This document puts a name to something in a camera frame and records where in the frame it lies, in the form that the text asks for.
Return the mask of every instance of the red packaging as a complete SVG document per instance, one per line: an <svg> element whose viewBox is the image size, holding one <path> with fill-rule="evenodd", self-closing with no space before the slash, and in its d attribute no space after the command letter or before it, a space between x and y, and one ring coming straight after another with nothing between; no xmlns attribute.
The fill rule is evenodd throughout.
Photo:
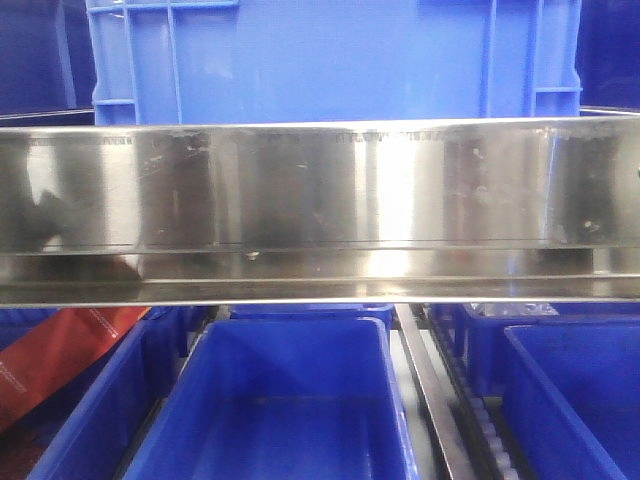
<svg viewBox="0 0 640 480"><path fill-rule="evenodd" d="M107 353L148 311L62 309L0 352L0 432Z"/></svg>

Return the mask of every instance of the blue container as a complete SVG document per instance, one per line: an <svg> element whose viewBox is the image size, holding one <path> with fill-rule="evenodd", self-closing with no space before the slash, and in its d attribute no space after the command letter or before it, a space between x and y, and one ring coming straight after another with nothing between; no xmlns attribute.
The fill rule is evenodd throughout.
<svg viewBox="0 0 640 480"><path fill-rule="evenodd" d="M0 351L57 311L57 308L0 309Z"/></svg>
<svg viewBox="0 0 640 480"><path fill-rule="evenodd" d="M392 303L290 303L240 304L231 307L231 318L265 320L304 320L317 318L377 318L387 333L393 323Z"/></svg>
<svg viewBox="0 0 640 480"><path fill-rule="evenodd" d="M28 329L51 313L0 310L0 339L7 318L32 323ZM46 447L29 480L112 478L154 402L177 378L183 315L181 307L151 309L121 343L18 423Z"/></svg>
<svg viewBox="0 0 640 480"><path fill-rule="evenodd" d="M476 395L502 395L508 371L504 329L513 325L619 319L640 322L640 302L554 303L559 315L485 317L463 304L432 309L433 319L453 336L454 355L461 357Z"/></svg>
<svg viewBox="0 0 640 480"><path fill-rule="evenodd" d="M640 108L640 2L584 2L579 39L582 103Z"/></svg>
<svg viewBox="0 0 640 480"><path fill-rule="evenodd" d="M576 115L580 0L87 0L96 123Z"/></svg>
<svg viewBox="0 0 640 480"><path fill-rule="evenodd" d="M91 106L84 0L0 2L0 114Z"/></svg>
<svg viewBox="0 0 640 480"><path fill-rule="evenodd" d="M640 325L506 329L503 413L540 480L640 478Z"/></svg>
<svg viewBox="0 0 640 480"><path fill-rule="evenodd" d="M125 476L412 479L375 319L209 326Z"/></svg>

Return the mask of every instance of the reflective metal surface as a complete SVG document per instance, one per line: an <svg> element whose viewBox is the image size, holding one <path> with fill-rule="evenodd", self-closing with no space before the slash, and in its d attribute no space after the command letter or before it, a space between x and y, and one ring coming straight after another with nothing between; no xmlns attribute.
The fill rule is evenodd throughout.
<svg viewBox="0 0 640 480"><path fill-rule="evenodd" d="M411 307L397 304L396 314L400 323L401 338L407 358L415 371L418 393L429 415L434 437L442 455L442 463L451 480L475 480L479 478L458 431L458 426L438 381L429 354L420 336Z"/></svg>
<svg viewBox="0 0 640 480"><path fill-rule="evenodd" d="M623 298L640 119L0 129L0 302Z"/></svg>

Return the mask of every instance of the plastic tote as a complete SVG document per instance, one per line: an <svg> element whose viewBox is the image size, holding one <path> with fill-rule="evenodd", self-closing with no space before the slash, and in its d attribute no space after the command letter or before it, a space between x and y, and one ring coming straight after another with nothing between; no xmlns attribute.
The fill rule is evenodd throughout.
<svg viewBox="0 0 640 480"><path fill-rule="evenodd" d="M503 413L540 480L640 478L640 325L506 329Z"/></svg>
<svg viewBox="0 0 640 480"><path fill-rule="evenodd" d="M378 320L207 327L134 479L417 480Z"/></svg>
<svg viewBox="0 0 640 480"><path fill-rule="evenodd" d="M0 2L0 115L91 106L84 0Z"/></svg>
<svg viewBox="0 0 640 480"><path fill-rule="evenodd" d="M513 325L534 325L566 321L620 319L640 323L640 302L554 303L558 315L483 316L466 304L432 307L434 322L445 332L455 356L462 358L467 380L479 396L504 393L508 370L508 345L504 329Z"/></svg>
<svg viewBox="0 0 640 480"><path fill-rule="evenodd" d="M304 320L313 318L377 318L387 333L393 323L392 303L289 303L239 304L231 307L231 318L265 320Z"/></svg>
<svg viewBox="0 0 640 480"><path fill-rule="evenodd" d="M576 115L580 0L87 0L99 125Z"/></svg>
<svg viewBox="0 0 640 480"><path fill-rule="evenodd" d="M3 326L28 330L54 312L0 310L0 339ZM151 309L109 354L23 418L17 426L33 436L34 450L44 450L27 478L111 479L150 409L175 383L185 318L193 325L205 316L197 307Z"/></svg>

